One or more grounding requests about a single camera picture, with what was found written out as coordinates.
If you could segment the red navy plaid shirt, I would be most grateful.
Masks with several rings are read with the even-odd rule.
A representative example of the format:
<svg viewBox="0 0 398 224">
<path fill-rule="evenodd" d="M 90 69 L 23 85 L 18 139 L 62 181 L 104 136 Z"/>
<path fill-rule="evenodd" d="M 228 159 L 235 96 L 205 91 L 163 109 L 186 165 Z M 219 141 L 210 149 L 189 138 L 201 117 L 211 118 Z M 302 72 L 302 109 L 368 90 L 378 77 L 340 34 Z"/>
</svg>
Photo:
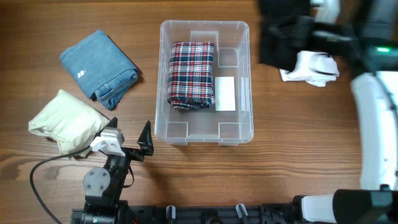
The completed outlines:
<svg viewBox="0 0 398 224">
<path fill-rule="evenodd" d="M 215 104 L 213 42 L 174 42 L 169 60 L 167 102 L 175 110 L 200 110 Z"/>
</svg>

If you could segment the black garment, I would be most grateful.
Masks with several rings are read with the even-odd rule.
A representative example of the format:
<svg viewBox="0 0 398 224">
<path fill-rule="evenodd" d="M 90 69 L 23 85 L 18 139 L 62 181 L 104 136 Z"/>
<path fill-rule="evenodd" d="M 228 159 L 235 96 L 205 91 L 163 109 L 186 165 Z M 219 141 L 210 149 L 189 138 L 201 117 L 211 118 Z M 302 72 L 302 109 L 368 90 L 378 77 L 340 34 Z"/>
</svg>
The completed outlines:
<svg viewBox="0 0 398 224">
<path fill-rule="evenodd" d="M 259 0 L 259 63 L 295 70 L 299 49 L 292 45 L 297 19 L 310 15 L 310 0 Z"/>
</svg>

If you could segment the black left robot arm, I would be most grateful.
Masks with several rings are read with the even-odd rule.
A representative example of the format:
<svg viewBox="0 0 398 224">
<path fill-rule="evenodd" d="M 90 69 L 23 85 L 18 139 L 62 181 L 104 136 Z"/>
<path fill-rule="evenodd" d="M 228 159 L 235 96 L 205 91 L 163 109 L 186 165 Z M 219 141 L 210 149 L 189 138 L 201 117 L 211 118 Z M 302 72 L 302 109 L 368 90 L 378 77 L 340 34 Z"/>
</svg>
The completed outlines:
<svg viewBox="0 0 398 224">
<path fill-rule="evenodd" d="M 114 117 L 90 144 L 93 152 L 102 152 L 107 159 L 103 167 L 93 168 L 84 176 L 82 223 L 139 223 L 128 202 L 120 197 L 123 189 L 129 187 L 125 181 L 128 174 L 133 174 L 131 162 L 142 162 L 154 153 L 151 122 L 146 122 L 137 140 L 138 148 L 123 146 L 124 136 L 117 125 Z"/>
</svg>

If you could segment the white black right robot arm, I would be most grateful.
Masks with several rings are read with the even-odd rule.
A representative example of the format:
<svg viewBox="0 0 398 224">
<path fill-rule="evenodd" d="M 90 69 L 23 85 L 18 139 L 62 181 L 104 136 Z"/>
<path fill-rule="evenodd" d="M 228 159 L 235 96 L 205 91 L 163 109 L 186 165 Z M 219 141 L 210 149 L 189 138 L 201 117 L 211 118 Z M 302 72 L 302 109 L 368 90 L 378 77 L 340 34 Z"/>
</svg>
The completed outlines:
<svg viewBox="0 0 398 224">
<path fill-rule="evenodd" d="M 300 19 L 301 48 L 342 56 L 351 67 L 362 148 L 360 189 L 298 196 L 298 219 L 322 223 L 397 222 L 396 1 L 361 1 L 354 19 L 336 24 L 338 1 L 325 1 L 316 21 Z"/>
</svg>

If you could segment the white printed t-shirt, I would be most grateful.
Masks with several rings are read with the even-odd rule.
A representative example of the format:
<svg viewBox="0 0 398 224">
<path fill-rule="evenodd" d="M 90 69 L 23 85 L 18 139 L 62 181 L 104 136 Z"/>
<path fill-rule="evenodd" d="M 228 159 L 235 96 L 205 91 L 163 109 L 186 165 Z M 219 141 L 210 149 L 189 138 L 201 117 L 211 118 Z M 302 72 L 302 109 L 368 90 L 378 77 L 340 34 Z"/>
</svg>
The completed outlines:
<svg viewBox="0 0 398 224">
<path fill-rule="evenodd" d="M 293 72 L 280 69 L 284 82 L 306 82 L 317 87 L 325 87 L 334 82 L 340 73 L 333 57 L 324 52 L 301 51 Z"/>
</svg>

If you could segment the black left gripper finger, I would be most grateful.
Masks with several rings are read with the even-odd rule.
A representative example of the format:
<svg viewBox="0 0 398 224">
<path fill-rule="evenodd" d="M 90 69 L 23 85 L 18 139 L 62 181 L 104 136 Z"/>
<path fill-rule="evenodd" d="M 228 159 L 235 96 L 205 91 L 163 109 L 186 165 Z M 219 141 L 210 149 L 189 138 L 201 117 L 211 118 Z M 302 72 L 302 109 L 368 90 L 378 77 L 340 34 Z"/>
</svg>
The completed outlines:
<svg viewBox="0 0 398 224">
<path fill-rule="evenodd" d="M 117 125 L 118 119 L 117 117 L 113 117 L 111 121 L 98 132 L 98 136 L 116 136 L 118 134 Z"/>
<path fill-rule="evenodd" d="M 154 146 L 152 140 L 151 122 L 147 121 L 139 139 L 137 140 L 140 150 L 145 156 L 152 156 L 154 153 Z"/>
</svg>

